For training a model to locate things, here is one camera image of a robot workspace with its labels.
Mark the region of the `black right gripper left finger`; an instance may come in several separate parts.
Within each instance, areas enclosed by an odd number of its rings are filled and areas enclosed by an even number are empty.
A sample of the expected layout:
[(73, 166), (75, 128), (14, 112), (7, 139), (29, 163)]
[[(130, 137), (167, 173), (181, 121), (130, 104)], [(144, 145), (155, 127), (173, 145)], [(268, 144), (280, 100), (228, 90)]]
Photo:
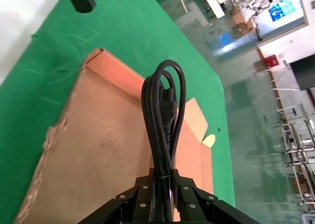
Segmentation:
[(147, 176), (138, 177), (134, 187), (118, 194), (79, 223), (81, 224), (135, 224), (150, 221), (151, 194), (154, 169)]

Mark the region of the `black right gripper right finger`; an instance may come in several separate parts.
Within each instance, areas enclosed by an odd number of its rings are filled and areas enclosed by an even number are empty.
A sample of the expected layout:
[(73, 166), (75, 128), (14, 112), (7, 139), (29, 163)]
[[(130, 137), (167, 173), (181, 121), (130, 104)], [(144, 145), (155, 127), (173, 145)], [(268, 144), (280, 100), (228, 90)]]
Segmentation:
[(172, 193), (181, 224), (256, 224), (253, 218), (198, 188), (192, 178), (172, 170)]

